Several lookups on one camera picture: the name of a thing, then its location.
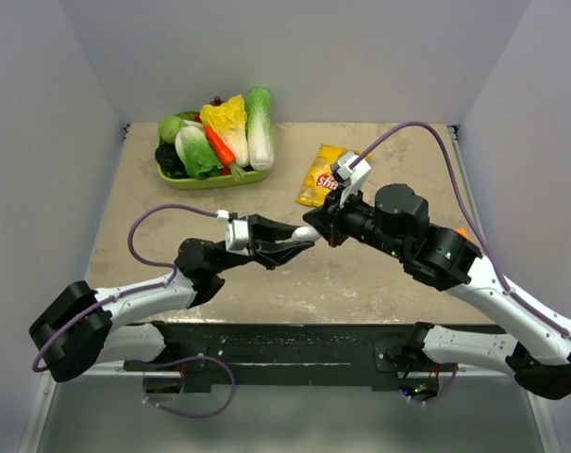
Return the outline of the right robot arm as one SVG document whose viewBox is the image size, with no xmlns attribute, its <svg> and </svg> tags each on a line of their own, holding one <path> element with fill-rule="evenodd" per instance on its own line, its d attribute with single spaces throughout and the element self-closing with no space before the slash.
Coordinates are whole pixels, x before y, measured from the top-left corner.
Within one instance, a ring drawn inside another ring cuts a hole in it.
<svg viewBox="0 0 571 453">
<path fill-rule="evenodd" d="M 373 204 L 357 193 L 345 202 L 331 192 L 304 221 L 330 246 L 353 238 L 398 259 L 413 280 L 459 298 L 494 321 L 497 334 L 417 323 L 411 337 L 388 351 L 390 361 L 416 371 L 432 364 L 466 364 L 511 376 L 525 390 L 550 400 L 571 394 L 571 320 L 534 297 L 521 307 L 505 289 L 491 260 L 461 233 L 437 226 L 428 201 L 406 184 L 381 187 Z"/>
</svg>

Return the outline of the white earbud charging case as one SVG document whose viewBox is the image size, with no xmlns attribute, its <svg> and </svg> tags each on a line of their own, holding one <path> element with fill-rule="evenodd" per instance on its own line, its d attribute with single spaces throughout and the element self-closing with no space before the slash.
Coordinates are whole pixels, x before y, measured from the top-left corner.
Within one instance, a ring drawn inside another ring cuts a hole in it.
<svg viewBox="0 0 571 453">
<path fill-rule="evenodd" d="M 295 242 L 316 243 L 322 238 L 320 233 L 312 226 L 299 226 L 292 233 L 291 239 Z"/>
</svg>

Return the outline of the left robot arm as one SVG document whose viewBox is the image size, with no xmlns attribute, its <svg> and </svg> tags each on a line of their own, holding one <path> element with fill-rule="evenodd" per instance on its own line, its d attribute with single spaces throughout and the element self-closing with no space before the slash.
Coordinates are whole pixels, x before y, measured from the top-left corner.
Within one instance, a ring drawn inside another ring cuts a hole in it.
<svg viewBox="0 0 571 453">
<path fill-rule="evenodd" d="M 133 323 L 205 304 L 223 288 L 224 271 L 251 262 L 274 270 L 319 239 L 311 226 L 258 214 L 239 218 L 224 210 L 216 215 L 225 225 L 225 238 L 185 240 L 176 259 L 165 265 L 165 276 L 116 288 L 93 289 L 84 280 L 69 284 L 29 328 L 38 349 L 33 370 L 66 382 L 102 361 L 122 360 Z"/>
</svg>

